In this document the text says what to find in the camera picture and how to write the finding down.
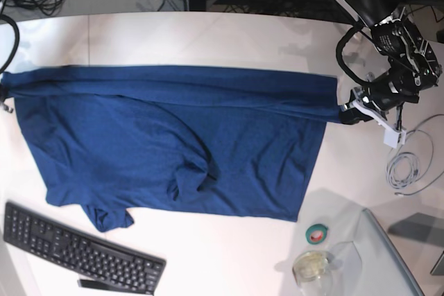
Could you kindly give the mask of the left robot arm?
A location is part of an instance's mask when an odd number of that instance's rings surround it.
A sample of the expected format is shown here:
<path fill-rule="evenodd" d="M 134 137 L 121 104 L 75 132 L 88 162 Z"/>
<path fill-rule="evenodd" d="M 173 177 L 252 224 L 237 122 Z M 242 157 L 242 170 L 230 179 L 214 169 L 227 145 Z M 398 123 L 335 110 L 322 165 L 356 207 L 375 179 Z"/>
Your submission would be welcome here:
<path fill-rule="evenodd" d="M 357 84 L 339 114 L 342 123 L 354 125 L 378 116 L 385 119 L 393 108 L 401 110 L 405 103 L 416 104 L 422 90 L 437 86 L 442 67 L 402 0 L 335 1 L 352 22 L 336 46 L 336 61 Z M 346 44 L 365 28 L 370 31 L 367 39 L 390 64 L 385 73 L 368 80 L 355 74 L 343 59 Z"/>

